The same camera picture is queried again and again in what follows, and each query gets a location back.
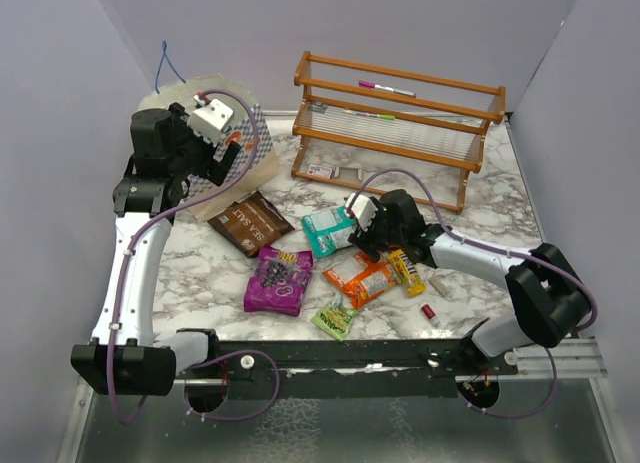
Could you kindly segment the checkered paper bag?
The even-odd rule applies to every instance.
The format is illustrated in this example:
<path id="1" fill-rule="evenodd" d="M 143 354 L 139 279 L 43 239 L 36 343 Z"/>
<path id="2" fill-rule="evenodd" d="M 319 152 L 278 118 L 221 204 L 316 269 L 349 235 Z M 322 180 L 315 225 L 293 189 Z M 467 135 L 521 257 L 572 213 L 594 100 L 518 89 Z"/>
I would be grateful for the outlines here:
<path id="1" fill-rule="evenodd" d="M 222 195 L 210 198 L 188 210 L 197 221 L 205 222 L 277 176 L 280 171 L 279 159 L 261 105 L 244 85 L 220 74 L 186 79 L 179 72 L 174 73 L 175 82 L 161 85 L 160 75 L 165 66 L 174 67 L 167 54 L 167 44 L 163 43 L 154 79 L 154 90 L 141 100 L 138 105 L 140 110 L 166 108 L 172 103 L 179 103 L 191 113 L 196 109 L 196 96 L 210 89 L 231 92 L 240 97 L 252 110 L 252 115 L 248 116 L 244 107 L 229 96 L 214 94 L 207 97 L 209 101 L 218 100 L 233 110 L 230 122 L 220 135 L 220 146 L 215 157 L 221 158 L 232 142 L 240 144 L 242 150 L 226 178 L 228 182 L 235 178 L 239 178 L 240 181 Z"/>

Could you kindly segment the brown sea salt snack bag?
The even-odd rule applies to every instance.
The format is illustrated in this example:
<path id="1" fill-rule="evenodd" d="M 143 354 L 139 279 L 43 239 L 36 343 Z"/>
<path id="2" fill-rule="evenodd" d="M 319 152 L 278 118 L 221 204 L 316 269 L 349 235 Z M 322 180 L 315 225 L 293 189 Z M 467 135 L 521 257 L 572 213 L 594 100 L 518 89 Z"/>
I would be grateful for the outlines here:
<path id="1" fill-rule="evenodd" d="M 263 247 L 294 231 L 260 191 L 232 203 L 207 223 L 248 258 L 257 257 Z"/>

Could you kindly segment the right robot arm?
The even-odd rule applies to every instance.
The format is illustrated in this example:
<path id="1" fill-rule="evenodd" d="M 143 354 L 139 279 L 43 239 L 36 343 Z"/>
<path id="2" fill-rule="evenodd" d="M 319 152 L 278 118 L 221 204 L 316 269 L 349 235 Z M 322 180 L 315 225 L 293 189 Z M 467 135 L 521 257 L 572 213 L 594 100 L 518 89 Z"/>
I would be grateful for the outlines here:
<path id="1" fill-rule="evenodd" d="M 511 349 L 556 347 L 592 311 L 582 282 L 551 244 L 527 250 L 474 242 L 448 226 L 425 222 L 404 190 L 379 198 L 352 193 L 345 210 L 355 221 L 350 242 L 372 260 L 400 249 L 413 264 L 465 273 L 508 293 L 511 312 L 486 319 L 463 339 L 459 361 L 469 373 L 483 373 Z"/>

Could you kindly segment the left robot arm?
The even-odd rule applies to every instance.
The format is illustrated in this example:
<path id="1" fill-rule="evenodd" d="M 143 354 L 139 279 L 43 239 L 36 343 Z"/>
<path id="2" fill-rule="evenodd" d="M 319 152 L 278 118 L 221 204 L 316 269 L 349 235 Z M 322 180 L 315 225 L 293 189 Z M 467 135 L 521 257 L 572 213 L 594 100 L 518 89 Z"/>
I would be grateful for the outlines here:
<path id="1" fill-rule="evenodd" d="M 202 378 L 220 368 L 206 331 L 156 342 L 152 310 L 172 211 L 188 196 L 189 177 L 222 185 L 241 150 L 232 142 L 214 157 L 233 114 L 214 99 L 192 111 L 174 102 L 131 117 L 133 153 L 113 191 L 116 247 L 107 294 L 89 342 L 70 357 L 99 394 L 165 396 L 184 368 Z"/>

